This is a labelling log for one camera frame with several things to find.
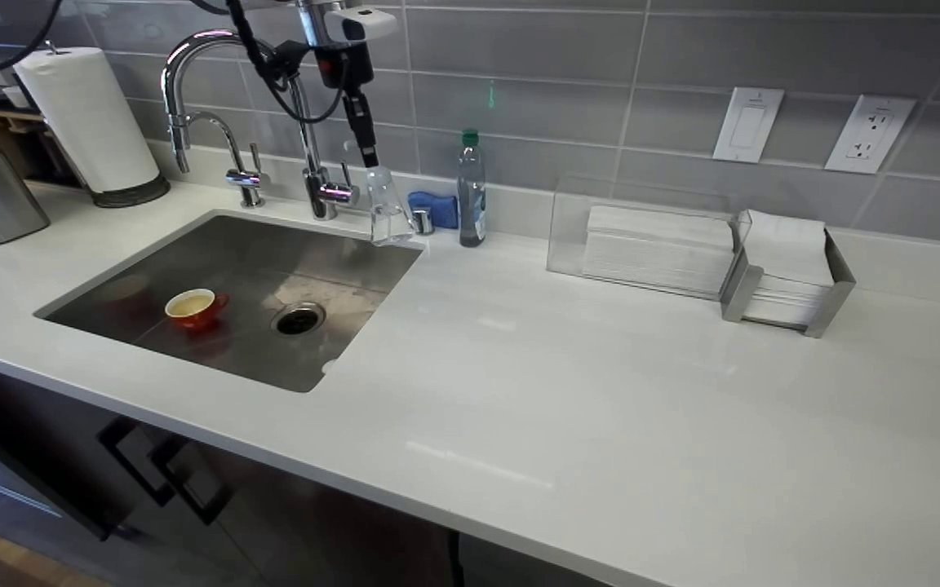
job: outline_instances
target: bottle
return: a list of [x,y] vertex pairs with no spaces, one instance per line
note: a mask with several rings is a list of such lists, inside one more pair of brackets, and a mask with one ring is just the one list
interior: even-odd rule
[[463,131],[463,154],[456,163],[456,191],[459,191],[459,246],[477,247],[485,234],[485,191],[482,191],[485,163],[480,154],[480,132]]

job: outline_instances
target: paper towel roll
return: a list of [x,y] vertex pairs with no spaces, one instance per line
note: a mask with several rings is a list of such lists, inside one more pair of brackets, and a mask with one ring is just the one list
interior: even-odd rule
[[102,50],[44,50],[16,76],[96,195],[164,184]]

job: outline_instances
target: sink drain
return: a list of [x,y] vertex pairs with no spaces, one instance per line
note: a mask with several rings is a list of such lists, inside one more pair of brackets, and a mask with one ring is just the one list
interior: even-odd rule
[[284,336],[301,336],[301,332],[321,326],[322,321],[326,321],[326,311],[321,303],[314,303],[314,307],[301,307],[301,311],[284,314],[273,323],[273,328]]

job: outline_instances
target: cabinet handle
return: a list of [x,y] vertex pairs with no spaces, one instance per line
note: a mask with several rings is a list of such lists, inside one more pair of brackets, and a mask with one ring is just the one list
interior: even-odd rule
[[116,446],[132,429],[138,429],[138,422],[116,418],[116,422],[111,422],[111,425],[98,432],[98,440],[102,440],[106,449],[116,459],[116,465],[122,465],[125,474],[132,474],[133,482],[138,482],[157,505],[165,505],[165,501],[177,497],[174,487],[169,487],[169,478],[165,478],[164,487],[153,487],[153,482],[122,453],[122,446]]
[[164,446],[150,453],[150,462],[169,478],[169,487],[178,493],[178,500],[199,515],[201,526],[213,526],[223,507],[231,501],[231,488],[218,482],[216,497],[201,505],[190,488],[190,474],[174,469],[174,459],[187,446],[187,437],[169,437]]

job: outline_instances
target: outlet cover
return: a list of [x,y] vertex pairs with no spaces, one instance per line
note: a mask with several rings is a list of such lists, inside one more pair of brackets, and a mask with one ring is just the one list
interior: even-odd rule
[[728,113],[725,113],[725,128],[710,156],[757,163],[766,148],[780,104],[782,104],[782,90],[778,89],[734,89]]
[[848,123],[842,128],[825,168],[878,174],[904,131],[916,100],[859,93]]

